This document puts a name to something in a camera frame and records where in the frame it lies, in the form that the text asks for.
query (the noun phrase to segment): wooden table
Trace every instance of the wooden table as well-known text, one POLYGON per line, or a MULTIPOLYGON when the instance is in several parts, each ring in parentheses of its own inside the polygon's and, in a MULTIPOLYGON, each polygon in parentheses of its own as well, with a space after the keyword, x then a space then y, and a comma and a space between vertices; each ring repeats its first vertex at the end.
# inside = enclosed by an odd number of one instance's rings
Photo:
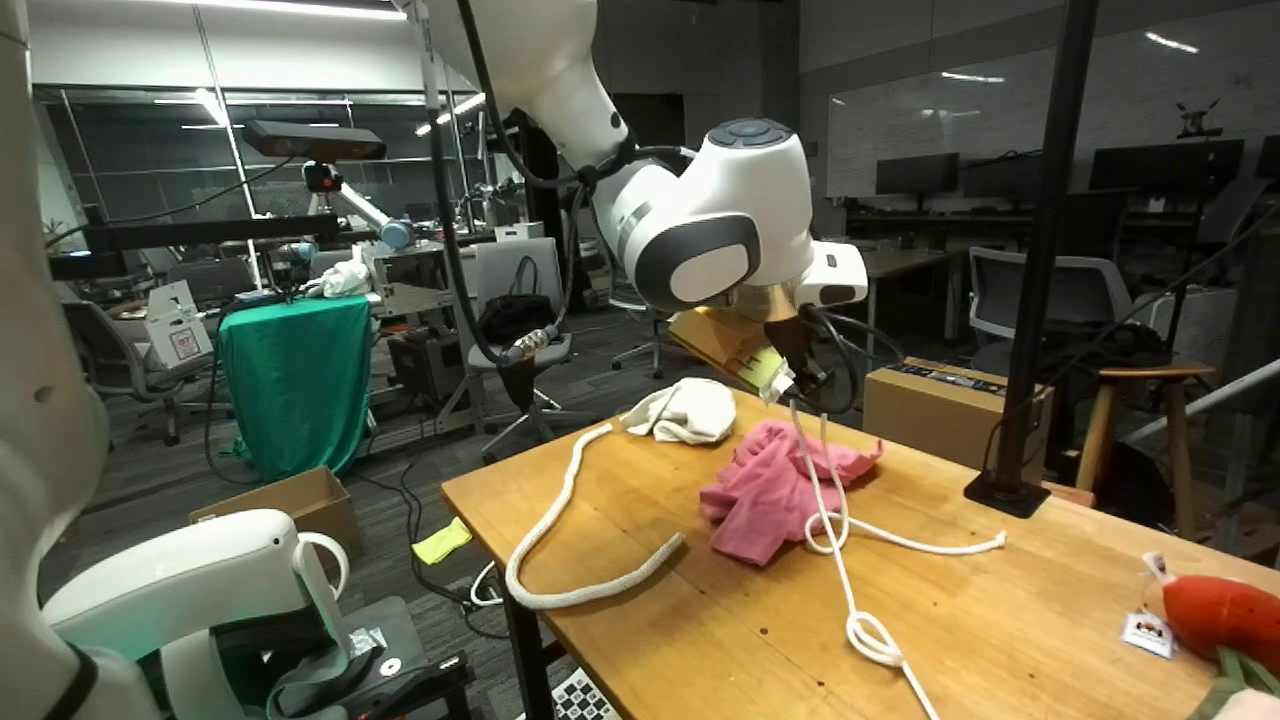
MULTIPOLYGON (((741 396, 741 432, 764 414, 784 420, 741 396)), ((848 428, 833 428, 833 441, 871 449, 871 436, 848 428)), ((558 496, 570 451, 574 441, 545 445, 450 478, 443 496, 510 559, 558 496)), ((579 490, 524 564, 524 583, 550 590, 615 577, 673 532, 688 532, 688 547, 632 595, 550 613, 550 628, 627 716, 919 716, 896 671, 843 644, 829 554, 790 547, 757 570, 708 547, 697 490, 730 451, 732 445, 673 449, 619 432, 598 441, 579 490)), ((868 537, 843 547, 860 602, 892 628, 940 716, 1188 716, 1212 667, 1121 644, 1146 587, 1140 553, 1166 553, 1174 570, 1280 590, 1280 570, 1057 496, 1032 519, 1001 515, 959 496, 968 478, 959 464, 887 445, 875 483, 852 490, 852 510, 938 543, 1007 532, 1007 547, 919 554, 868 537)), ((536 667, 529 622, 516 635, 516 661, 536 667)))

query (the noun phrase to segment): white cord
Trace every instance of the white cord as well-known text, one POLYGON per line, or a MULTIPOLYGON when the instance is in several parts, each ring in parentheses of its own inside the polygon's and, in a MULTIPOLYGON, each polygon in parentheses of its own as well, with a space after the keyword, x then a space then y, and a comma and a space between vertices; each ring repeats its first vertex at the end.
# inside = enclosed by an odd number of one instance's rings
POLYGON ((550 613, 550 609, 575 609, 575 602, 594 602, 594 598, 604 598, 604 595, 619 595, 638 583, 645 583, 655 568, 663 568, 673 559, 673 553, 685 543, 685 537, 675 532, 670 543, 661 543, 639 568, 615 577, 615 580, 604 580, 604 583, 586 583, 586 587, 574 587, 574 590, 529 590, 520 583, 520 564, 524 554, 550 537, 550 526, 565 515, 570 500, 574 500, 574 487, 575 487, 575 477, 586 469, 586 451, 590 445, 598 445, 599 436, 608 436, 614 424, 599 424, 594 432, 586 432, 575 445, 574 445, 574 458, 565 469, 565 483, 562 483, 562 496, 550 505, 550 510, 524 532, 524 538, 516 543, 511 559, 510 559, 510 590, 516 602, 524 609, 536 609, 536 613, 550 613))
MULTIPOLYGON (((802 449, 813 449, 805 428, 802 428, 802 410, 792 407, 792 424, 798 424, 798 441, 802 449)), ((829 451, 829 414, 821 414, 821 449, 829 451)), ((841 577, 841 590, 843 590, 843 609, 848 609, 848 620, 843 620, 843 641, 871 664, 886 664, 886 667, 896 667, 904 671, 919 712, 929 720, 938 720, 938 702, 929 698, 916 667, 909 664, 909 656, 901 650, 901 644, 892 641, 892 631, 881 622, 881 616, 865 613, 857 602, 857 590, 852 590, 852 580, 848 580, 848 564, 843 564, 843 543, 848 543, 848 526, 860 526, 868 537, 881 537, 887 543, 901 543, 901 547, 911 547, 911 553, 931 553, 931 554, 978 554, 978 553, 991 553, 1006 543, 1006 532, 986 538, 986 543, 919 543, 919 538, 909 538, 909 537, 896 537, 896 532, 886 532, 875 522, 865 522, 857 515, 848 515, 848 496, 843 496, 843 483, 838 477, 838 464, 829 455, 829 471, 833 471, 833 487, 841 487, 838 496, 838 510, 829 510, 826 505, 826 487, 821 487, 821 477, 813 469, 813 451, 802 451, 805 455, 805 469, 809 469, 809 487, 813 487, 813 500, 816 500, 816 510, 805 519, 805 538, 813 553, 826 553, 838 559, 838 577, 841 577)))
POLYGON ((504 602, 495 590, 494 595, 480 595, 480 587, 483 587, 483 577, 495 568, 495 559, 488 559, 483 564, 483 570, 474 580, 474 587, 467 587, 467 598, 476 602, 476 609, 495 609, 495 602, 504 602))
POLYGON ((351 564, 348 564, 348 553, 324 537, 324 532, 295 532, 295 547, 293 547, 293 564, 304 564, 304 553, 310 547, 324 547, 336 564, 336 580, 329 583, 334 598, 344 595, 348 580, 351 580, 351 564))

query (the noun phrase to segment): ceiling light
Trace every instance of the ceiling light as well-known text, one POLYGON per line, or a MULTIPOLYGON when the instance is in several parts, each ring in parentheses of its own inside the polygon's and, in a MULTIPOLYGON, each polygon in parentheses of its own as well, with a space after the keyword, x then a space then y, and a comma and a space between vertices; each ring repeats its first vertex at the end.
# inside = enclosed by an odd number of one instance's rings
POLYGON ((986 114, 980 107, 919 107, 919 114, 938 114, 938 119, 973 119, 986 114))
POLYGON ((978 73, 938 73, 938 77, 951 85, 1006 85, 1006 77, 978 77, 978 73))
POLYGON ((1174 34, 1162 34, 1162 31, 1146 31, 1146 34, 1150 34, 1152 43, 1162 43, 1162 46, 1199 54, 1199 46, 1197 46, 1197 43, 1183 43, 1183 40, 1174 40, 1174 34))
POLYGON ((164 0, 164 3, 244 6, 244 10, 275 10, 275 15, 376 18, 376 23, 404 23, 408 18, 400 6, 348 6, 348 3, 285 3, 285 0, 164 0))
POLYGON ((476 91, 476 97, 462 99, 457 107, 440 113, 437 124, 454 124, 457 114, 474 114, 476 107, 483 107, 483 91, 476 91))

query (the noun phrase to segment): black pole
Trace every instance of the black pole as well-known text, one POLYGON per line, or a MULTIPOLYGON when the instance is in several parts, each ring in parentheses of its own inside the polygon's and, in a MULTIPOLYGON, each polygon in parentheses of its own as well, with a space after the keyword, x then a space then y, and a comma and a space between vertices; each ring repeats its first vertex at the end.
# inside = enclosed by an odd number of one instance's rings
POLYGON ((1030 407, 1036 388, 1036 344, 1043 331, 1043 304, 1057 256, 1057 217, 1069 197, 1077 128, 1088 79, 1088 53, 1096 28, 1096 0, 1073 0, 1063 40, 1051 68, 1051 97, 1043 119, 1043 168, 1040 168, 1040 221, 1030 240, 1030 273, 1017 306, 1017 336, 1006 388, 1001 451, 996 471, 968 483, 973 500, 986 500, 1011 515, 1032 515, 1043 500, 1040 477, 1025 477, 1030 407))

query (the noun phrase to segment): orange object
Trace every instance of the orange object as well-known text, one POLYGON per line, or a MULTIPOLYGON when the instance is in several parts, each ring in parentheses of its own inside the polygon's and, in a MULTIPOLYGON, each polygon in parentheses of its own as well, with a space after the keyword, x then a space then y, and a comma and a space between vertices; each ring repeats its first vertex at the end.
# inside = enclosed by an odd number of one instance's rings
POLYGON ((1197 656, 1237 647, 1280 671, 1280 595, 1221 577, 1176 577, 1166 583, 1166 620, 1197 656))

